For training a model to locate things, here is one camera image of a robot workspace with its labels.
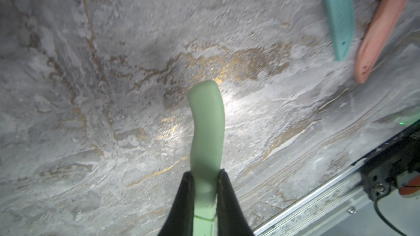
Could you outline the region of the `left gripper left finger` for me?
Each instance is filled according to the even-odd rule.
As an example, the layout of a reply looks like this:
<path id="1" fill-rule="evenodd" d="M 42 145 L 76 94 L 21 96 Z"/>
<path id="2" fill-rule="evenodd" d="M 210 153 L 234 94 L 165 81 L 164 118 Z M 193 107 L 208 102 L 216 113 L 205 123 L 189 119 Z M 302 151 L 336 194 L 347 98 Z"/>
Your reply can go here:
<path id="1" fill-rule="evenodd" d="M 170 213 L 158 236 L 192 236 L 195 184 L 191 171 L 183 174 Z"/>

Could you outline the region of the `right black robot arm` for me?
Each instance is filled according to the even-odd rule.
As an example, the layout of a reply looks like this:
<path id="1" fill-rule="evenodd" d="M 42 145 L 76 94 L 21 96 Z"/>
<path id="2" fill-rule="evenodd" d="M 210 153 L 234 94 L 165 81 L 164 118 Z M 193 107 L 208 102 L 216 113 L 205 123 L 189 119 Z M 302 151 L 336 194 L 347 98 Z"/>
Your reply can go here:
<path id="1" fill-rule="evenodd" d="M 362 186 L 373 201 L 420 176 L 420 131 L 405 131 L 381 147 L 362 167 Z"/>

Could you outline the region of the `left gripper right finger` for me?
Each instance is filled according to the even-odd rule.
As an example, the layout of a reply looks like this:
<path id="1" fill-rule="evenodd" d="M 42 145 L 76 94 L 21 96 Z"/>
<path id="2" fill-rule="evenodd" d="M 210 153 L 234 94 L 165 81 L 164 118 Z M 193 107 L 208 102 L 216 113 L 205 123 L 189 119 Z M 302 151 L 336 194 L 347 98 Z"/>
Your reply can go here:
<path id="1" fill-rule="evenodd" d="M 254 236 L 224 169 L 217 181 L 217 227 L 218 236 Z"/>

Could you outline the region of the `teal fruit knife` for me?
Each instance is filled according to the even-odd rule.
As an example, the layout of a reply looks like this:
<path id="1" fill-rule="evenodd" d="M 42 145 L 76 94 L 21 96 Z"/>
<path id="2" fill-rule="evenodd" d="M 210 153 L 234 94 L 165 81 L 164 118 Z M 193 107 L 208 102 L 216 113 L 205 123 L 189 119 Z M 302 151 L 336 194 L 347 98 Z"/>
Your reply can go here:
<path id="1" fill-rule="evenodd" d="M 355 33 L 353 0 L 323 0 L 336 59 L 346 59 Z"/>

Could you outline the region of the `green fruit knife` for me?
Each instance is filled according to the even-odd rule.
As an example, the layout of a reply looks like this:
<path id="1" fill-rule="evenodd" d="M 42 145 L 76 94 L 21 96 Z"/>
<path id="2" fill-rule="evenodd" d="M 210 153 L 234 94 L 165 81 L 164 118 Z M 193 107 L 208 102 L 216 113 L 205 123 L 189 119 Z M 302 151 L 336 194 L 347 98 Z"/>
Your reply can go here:
<path id="1" fill-rule="evenodd" d="M 225 112 L 222 95 L 213 80 L 200 82 L 187 94 L 194 120 L 190 170 L 194 178 L 194 236 L 214 236 L 217 179 L 221 169 Z"/>

